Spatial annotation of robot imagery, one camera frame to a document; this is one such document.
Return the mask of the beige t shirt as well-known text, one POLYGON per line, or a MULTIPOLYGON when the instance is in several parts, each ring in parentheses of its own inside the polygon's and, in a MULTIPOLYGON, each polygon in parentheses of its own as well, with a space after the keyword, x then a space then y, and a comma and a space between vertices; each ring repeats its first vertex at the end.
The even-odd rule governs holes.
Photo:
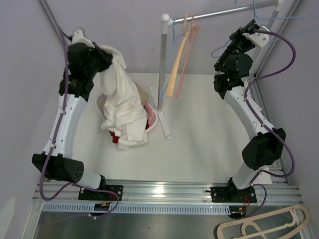
POLYGON ((149 98, 149 95, 140 85, 136 84, 136 86, 140 94, 141 104, 144 106, 149 98))

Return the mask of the pink wire hanger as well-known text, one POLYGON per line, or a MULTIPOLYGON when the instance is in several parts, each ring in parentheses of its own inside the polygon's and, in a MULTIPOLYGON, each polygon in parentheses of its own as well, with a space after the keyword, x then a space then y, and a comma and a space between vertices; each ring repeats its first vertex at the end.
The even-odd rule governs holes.
POLYGON ((180 82, 179 82, 179 85, 177 88, 176 98, 179 96, 179 93, 180 93, 180 90, 181 90, 181 87, 182 87, 182 84, 183 84, 183 81, 184 81, 184 78, 186 75, 186 70, 188 67, 188 60, 190 59, 190 56, 193 52, 193 48, 194 48, 194 45, 196 43, 197 35, 199 32, 199 26, 194 24, 194 17, 195 16, 193 15, 192 19, 191 19, 191 26, 190 26, 190 30, 188 33, 188 42, 187 42, 186 50, 181 55, 181 59, 184 59, 184 65, 183 65, 182 72, 181 72, 180 82))

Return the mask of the beige plastic hanger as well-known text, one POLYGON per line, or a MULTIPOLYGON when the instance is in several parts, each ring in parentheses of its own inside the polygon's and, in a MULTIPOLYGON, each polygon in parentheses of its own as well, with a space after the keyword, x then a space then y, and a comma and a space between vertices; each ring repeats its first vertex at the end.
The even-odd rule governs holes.
POLYGON ((170 78, 168 81, 168 86, 167 86, 167 89, 165 92, 165 95, 169 98, 173 97, 175 84, 176 84, 176 78, 177 78, 177 72, 179 70, 181 62, 184 60, 184 59, 181 59, 181 55, 186 50, 187 42, 188 42, 188 33, 190 30, 190 27, 188 28, 186 26, 188 16, 189 16, 189 13, 187 13, 183 19, 183 34, 184 34, 184 36, 181 40, 180 47, 179 47, 178 52, 176 54, 175 62, 173 64, 170 78))

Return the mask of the cream white t shirt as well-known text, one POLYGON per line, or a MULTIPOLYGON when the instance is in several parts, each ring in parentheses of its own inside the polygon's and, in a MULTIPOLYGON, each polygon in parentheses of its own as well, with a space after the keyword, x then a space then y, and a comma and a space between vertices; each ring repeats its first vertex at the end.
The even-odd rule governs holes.
POLYGON ((129 150, 148 142, 147 113, 137 85, 126 73, 121 52, 107 45, 100 48, 113 56, 110 67, 100 73, 100 85, 106 96, 103 104, 106 119, 101 129, 113 132, 119 138, 118 149, 129 150))

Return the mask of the red t shirt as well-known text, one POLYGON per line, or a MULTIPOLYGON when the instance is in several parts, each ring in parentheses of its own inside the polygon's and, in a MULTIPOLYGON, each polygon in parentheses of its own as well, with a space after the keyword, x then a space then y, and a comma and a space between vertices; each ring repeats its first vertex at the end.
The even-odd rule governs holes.
POLYGON ((110 133, 110 135, 111 135, 111 137, 112 137, 112 142, 113 142, 114 144, 118 144, 120 137, 119 137, 119 136, 116 136, 113 131, 109 131, 109 133, 110 133))

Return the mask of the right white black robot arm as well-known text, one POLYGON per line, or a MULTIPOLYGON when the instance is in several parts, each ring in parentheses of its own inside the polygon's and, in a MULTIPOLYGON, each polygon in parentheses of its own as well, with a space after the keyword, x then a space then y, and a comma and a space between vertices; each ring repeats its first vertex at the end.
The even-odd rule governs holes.
POLYGON ((275 128, 258 110, 258 105, 248 96, 243 78, 249 76, 253 59, 247 52, 264 47, 269 41, 267 29, 251 20, 229 37, 230 44, 214 65, 218 72, 214 77, 214 89, 233 109, 243 124, 249 143, 242 150, 243 164, 228 180, 225 187, 212 187, 214 202, 243 203, 245 198, 257 201, 251 183, 262 170, 281 157, 286 138, 282 128, 275 128))

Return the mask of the light blue wire hanger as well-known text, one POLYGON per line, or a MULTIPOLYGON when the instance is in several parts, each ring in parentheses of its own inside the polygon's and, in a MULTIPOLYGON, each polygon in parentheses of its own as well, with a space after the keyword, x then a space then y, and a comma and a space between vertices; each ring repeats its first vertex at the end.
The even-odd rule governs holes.
POLYGON ((166 92, 166 89, 167 89, 167 86, 168 84, 165 83, 165 80, 166 80, 166 74, 168 73, 168 67, 170 65, 170 58, 172 56, 172 53, 175 49, 175 43, 176 41, 178 40, 178 38, 184 36, 183 33, 179 34, 179 35, 176 35, 175 34, 175 24, 176 24, 176 21, 177 21, 177 17, 173 19, 172 21, 172 46, 170 48, 170 51, 169 51, 169 54, 167 56, 167 60, 165 62, 165 67, 164 67, 164 75, 163 75, 163 86, 161 87, 161 90, 160 90, 160 95, 159 95, 159 99, 162 100, 163 99, 163 96, 164 96, 164 93, 166 92))

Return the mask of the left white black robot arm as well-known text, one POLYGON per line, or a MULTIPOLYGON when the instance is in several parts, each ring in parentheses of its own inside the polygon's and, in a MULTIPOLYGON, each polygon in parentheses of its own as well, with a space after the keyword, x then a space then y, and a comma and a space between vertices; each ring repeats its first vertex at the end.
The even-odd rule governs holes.
POLYGON ((85 169, 84 163, 72 158, 78 122, 93 89, 96 74, 107 70, 113 56, 95 42, 72 43, 66 48, 66 65, 59 85, 59 105, 48 143, 40 154, 32 156, 32 164, 44 179, 64 181, 90 188, 97 200, 107 195, 103 177, 85 169))

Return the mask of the pink t shirt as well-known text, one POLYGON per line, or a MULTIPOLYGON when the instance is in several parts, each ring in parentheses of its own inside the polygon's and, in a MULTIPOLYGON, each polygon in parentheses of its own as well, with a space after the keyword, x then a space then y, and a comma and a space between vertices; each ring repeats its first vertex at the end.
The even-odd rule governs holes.
POLYGON ((147 113, 146 129, 148 129, 155 123, 156 116, 155 116, 155 113, 153 111, 153 108, 151 107, 151 105, 148 102, 146 102, 146 104, 144 105, 144 110, 147 113))

